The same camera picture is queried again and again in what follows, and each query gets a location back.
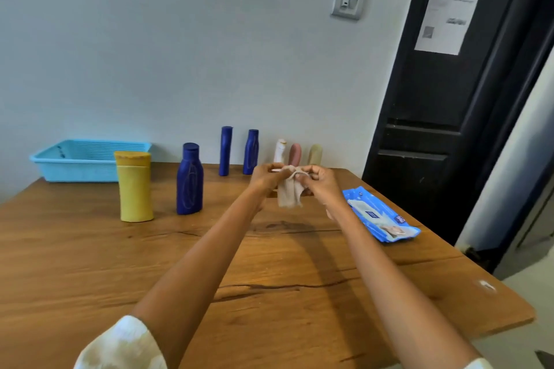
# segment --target blue bottle cap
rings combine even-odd
[[[200,146],[196,143],[185,143],[183,145],[183,159],[198,159]]]

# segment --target forearm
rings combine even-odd
[[[179,366],[258,211],[259,197],[255,190],[244,191],[132,311],[149,328],[169,369]]]
[[[346,204],[334,218],[342,228],[385,330],[406,369],[463,369],[479,353],[399,270]]]

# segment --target yellow bottle cap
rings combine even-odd
[[[150,166],[152,155],[148,152],[115,151],[115,163],[123,166]]]

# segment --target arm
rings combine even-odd
[[[298,180],[336,220],[402,367],[463,369],[480,358],[437,307],[398,269],[346,203],[329,169],[310,165]]]
[[[251,220],[279,181],[291,175],[271,172],[282,166],[257,166],[249,187],[131,312],[148,327],[169,369],[179,366]]]

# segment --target wipes package label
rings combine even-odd
[[[408,225],[402,216],[363,187],[344,190],[343,194],[354,213],[381,242],[414,238],[421,232],[418,228]]]

